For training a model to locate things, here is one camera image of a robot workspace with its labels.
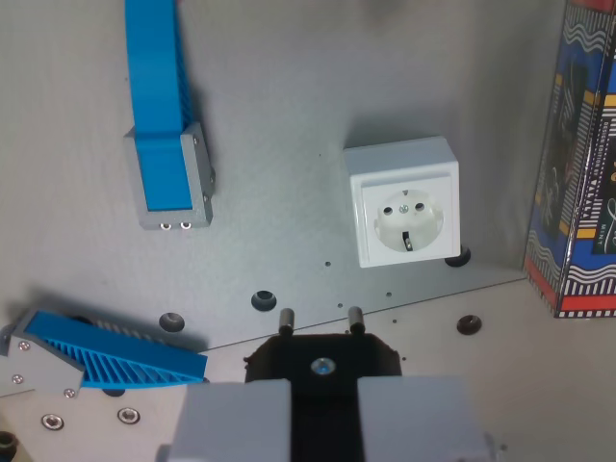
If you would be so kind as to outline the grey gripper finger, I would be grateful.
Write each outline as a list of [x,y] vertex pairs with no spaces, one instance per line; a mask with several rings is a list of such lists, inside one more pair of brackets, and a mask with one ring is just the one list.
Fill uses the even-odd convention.
[[286,379],[201,383],[187,388],[158,461],[289,461],[292,385]]
[[363,377],[358,404],[367,461],[496,459],[459,377]]

